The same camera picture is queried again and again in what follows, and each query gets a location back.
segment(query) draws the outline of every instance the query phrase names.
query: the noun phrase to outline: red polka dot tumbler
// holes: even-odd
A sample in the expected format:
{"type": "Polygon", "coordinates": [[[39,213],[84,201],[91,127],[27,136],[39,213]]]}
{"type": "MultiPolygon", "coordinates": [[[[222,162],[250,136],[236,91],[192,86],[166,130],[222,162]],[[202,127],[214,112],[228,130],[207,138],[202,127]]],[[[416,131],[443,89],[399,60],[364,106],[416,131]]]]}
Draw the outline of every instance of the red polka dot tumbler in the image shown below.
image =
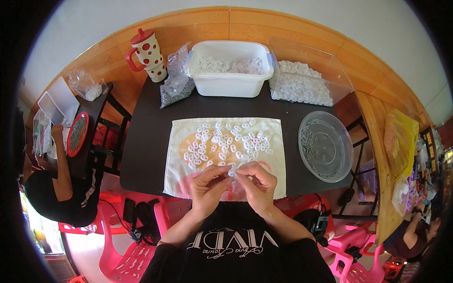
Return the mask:
{"type": "Polygon", "coordinates": [[[161,54],[159,43],[153,29],[143,31],[138,29],[137,35],[130,40],[132,49],[126,54],[126,61],[130,68],[135,72],[145,70],[153,82],[160,82],[167,76],[163,56],[161,54]],[[132,55],[136,54],[140,66],[136,66],[132,60],[132,55]]]}

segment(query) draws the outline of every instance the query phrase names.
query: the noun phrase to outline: pile of white plastic pieces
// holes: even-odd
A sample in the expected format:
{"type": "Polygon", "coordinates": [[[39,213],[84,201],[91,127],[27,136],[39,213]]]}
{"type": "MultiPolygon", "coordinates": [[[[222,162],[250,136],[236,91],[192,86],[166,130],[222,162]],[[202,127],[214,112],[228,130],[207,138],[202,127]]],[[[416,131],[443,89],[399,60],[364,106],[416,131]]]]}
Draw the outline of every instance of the pile of white plastic pieces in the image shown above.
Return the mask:
{"type": "Polygon", "coordinates": [[[279,61],[279,66],[282,71],[280,77],[277,72],[274,72],[274,76],[269,80],[272,99],[324,106],[333,105],[333,99],[323,80],[298,76],[306,75],[321,79],[321,73],[301,62],[279,61]]]}
{"type": "Polygon", "coordinates": [[[218,156],[222,161],[218,165],[232,165],[228,175],[233,177],[234,172],[240,166],[247,162],[257,160],[261,151],[266,154],[274,153],[270,149],[270,135],[266,135],[261,131],[255,135],[253,131],[249,131],[249,128],[255,124],[255,120],[250,120],[248,123],[241,125],[233,125],[231,123],[222,125],[222,122],[216,122],[212,129],[210,129],[211,126],[207,123],[200,125],[195,134],[197,140],[188,146],[187,149],[189,152],[184,153],[184,160],[189,161],[188,165],[191,169],[195,169],[203,162],[206,162],[207,166],[211,166],[214,162],[209,160],[206,151],[211,150],[212,152],[216,152],[217,148],[221,148],[222,152],[218,156]],[[237,148],[235,145],[237,143],[234,143],[233,140],[243,145],[243,153],[237,148]],[[230,152],[236,155],[238,161],[226,164],[224,160],[230,155],[230,152]]]}
{"type": "Polygon", "coordinates": [[[212,56],[200,58],[201,73],[238,73],[262,74],[262,62],[259,58],[245,59],[239,62],[226,60],[213,60],[212,56]]]}

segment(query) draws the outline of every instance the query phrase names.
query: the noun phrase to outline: white wall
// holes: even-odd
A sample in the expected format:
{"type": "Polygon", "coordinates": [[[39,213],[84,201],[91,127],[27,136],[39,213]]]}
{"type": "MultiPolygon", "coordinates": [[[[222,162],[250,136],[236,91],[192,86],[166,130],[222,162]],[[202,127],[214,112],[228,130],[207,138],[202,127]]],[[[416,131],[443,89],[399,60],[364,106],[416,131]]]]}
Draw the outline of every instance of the white wall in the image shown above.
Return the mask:
{"type": "Polygon", "coordinates": [[[29,57],[22,100],[31,107],[68,63],[125,26],[173,10],[216,5],[275,10],[326,25],[384,60],[417,95],[435,124],[453,114],[436,50],[403,0],[66,0],[29,57]]]}

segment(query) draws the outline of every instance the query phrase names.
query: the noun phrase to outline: red straw lid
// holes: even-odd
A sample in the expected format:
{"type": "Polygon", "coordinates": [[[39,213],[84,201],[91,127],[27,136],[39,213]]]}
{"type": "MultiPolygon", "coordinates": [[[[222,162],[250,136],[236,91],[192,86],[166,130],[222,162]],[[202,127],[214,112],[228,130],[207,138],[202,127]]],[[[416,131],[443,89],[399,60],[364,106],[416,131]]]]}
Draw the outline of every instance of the red straw lid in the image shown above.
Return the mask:
{"type": "Polygon", "coordinates": [[[147,29],[145,31],[143,31],[142,29],[138,29],[137,32],[138,32],[138,35],[134,36],[130,40],[130,44],[132,44],[132,45],[139,44],[140,42],[147,40],[148,38],[151,37],[151,35],[154,34],[153,29],[147,29]]]}

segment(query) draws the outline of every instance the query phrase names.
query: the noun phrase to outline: phone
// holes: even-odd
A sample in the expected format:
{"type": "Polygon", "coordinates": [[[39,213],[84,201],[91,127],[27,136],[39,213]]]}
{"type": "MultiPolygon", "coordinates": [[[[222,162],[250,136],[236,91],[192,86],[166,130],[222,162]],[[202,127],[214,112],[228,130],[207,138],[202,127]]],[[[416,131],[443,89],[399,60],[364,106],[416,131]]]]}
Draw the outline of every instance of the phone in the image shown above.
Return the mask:
{"type": "Polygon", "coordinates": [[[135,212],[135,201],[127,198],[124,202],[123,220],[127,223],[137,223],[137,213],[135,212]]]}

